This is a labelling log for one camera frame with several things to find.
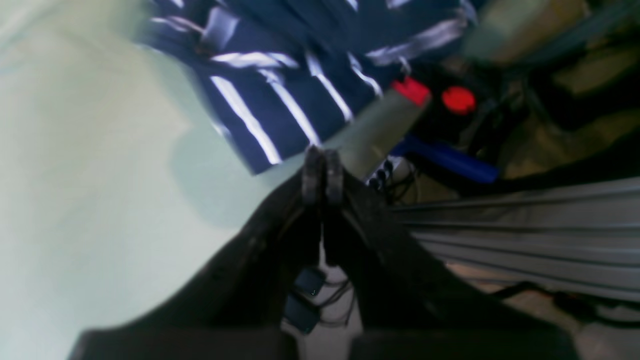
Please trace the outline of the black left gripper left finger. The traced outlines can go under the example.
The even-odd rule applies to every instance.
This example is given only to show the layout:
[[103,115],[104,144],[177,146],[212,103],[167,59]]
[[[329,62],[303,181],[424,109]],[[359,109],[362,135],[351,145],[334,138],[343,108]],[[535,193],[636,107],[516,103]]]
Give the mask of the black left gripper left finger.
[[320,204],[323,151],[306,151],[301,170],[277,187],[240,232],[174,295],[121,326],[78,337],[72,360],[297,360],[281,330],[288,292],[318,257],[296,225]]

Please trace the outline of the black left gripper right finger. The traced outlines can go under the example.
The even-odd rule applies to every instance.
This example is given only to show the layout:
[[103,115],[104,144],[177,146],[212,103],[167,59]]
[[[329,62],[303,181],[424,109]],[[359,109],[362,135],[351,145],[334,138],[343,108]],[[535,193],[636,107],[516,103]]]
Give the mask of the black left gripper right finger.
[[350,279],[363,333],[351,360],[577,360],[567,333],[467,284],[324,153],[326,258]]

